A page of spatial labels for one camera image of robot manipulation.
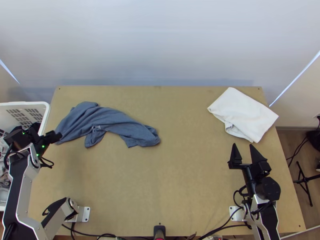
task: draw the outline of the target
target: laundry basket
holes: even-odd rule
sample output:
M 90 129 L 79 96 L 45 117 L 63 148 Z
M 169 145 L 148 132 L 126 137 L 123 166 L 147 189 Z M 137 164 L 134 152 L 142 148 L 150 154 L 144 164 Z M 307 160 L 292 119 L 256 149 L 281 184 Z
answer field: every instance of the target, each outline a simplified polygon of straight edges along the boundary
M 43 135 L 50 113 L 47 102 L 5 102 L 0 103 L 0 137 L 7 135 L 14 127 L 30 127 L 32 123 L 41 123 L 38 134 Z M 0 211 L 4 211 L 6 201 L 5 190 L 0 190 Z

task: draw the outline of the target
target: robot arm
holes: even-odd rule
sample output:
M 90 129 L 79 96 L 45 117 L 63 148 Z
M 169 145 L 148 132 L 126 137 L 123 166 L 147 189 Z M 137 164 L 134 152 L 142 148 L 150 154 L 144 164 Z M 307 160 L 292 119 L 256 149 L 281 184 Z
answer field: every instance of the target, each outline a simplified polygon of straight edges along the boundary
M 232 146 L 230 169 L 241 169 L 248 190 L 247 199 L 242 201 L 232 221 L 247 222 L 256 240 L 280 240 L 278 233 L 278 215 L 276 201 L 280 198 L 279 184 L 271 177 L 270 165 L 256 148 L 250 144 L 252 164 L 243 164 L 242 157 L 235 144 Z M 232 215 L 239 207 L 229 208 Z
M 61 134 L 53 131 L 46 136 L 38 136 L 33 129 L 29 132 L 16 130 L 6 136 L 5 140 L 14 152 L 9 157 L 12 183 L 2 219 L 3 240 L 51 240 L 64 221 L 88 221 L 90 208 L 79 207 L 69 197 L 48 206 L 42 214 L 46 217 L 41 223 L 28 217 L 32 181 L 41 167 L 48 166 L 41 163 L 41 157 L 49 144 L 60 138 Z

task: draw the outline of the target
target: white wall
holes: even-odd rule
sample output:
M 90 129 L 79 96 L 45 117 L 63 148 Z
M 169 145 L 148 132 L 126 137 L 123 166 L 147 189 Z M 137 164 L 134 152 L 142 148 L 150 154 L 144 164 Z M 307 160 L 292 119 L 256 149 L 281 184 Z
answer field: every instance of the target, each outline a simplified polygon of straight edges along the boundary
M 0 65 L 0 102 L 28 101 L 20 85 Z
M 276 126 L 317 127 L 320 114 L 320 58 L 271 106 L 279 118 Z
M 0 59 L 33 100 L 59 84 L 262 86 L 271 103 L 320 50 L 317 0 L 16 0 Z

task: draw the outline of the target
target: wooden table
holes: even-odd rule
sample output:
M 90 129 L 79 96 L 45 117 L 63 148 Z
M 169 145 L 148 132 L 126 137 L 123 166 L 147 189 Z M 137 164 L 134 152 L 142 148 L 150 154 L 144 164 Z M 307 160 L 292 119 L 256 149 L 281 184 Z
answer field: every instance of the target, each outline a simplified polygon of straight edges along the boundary
M 153 226 L 166 226 L 168 236 L 198 235 L 219 227 L 234 205 L 232 194 L 244 185 L 240 170 L 229 170 L 235 142 L 244 163 L 250 163 L 249 142 L 224 131 L 224 124 L 208 112 L 226 87 L 61 86 L 54 93 L 46 131 L 54 130 L 73 106 L 93 101 L 121 110 L 157 129 L 157 146 L 127 148 L 115 134 L 89 148 L 84 138 L 51 145 L 45 157 L 55 163 L 34 181 L 30 215 L 42 220 L 52 202 L 70 196 L 90 206 L 87 223 L 76 224 L 86 233 L 151 236 Z M 260 87 L 239 87 L 266 104 Z M 266 157 L 281 186 L 279 232 L 305 230 L 302 213 L 275 127 L 254 146 Z M 245 227 L 223 235 L 252 234 Z M 69 235 L 61 228 L 58 234 Z

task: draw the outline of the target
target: folded white cloth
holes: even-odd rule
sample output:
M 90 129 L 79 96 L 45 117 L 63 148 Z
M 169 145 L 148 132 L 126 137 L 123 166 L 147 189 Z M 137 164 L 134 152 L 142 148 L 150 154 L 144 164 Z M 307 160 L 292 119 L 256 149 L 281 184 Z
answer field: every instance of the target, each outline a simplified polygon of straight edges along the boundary
M 225 124 L 228 134 L 250 142 L 259 142 L 278 118 L 269 108 L 235 88 L 228 88 L 208 111 Z

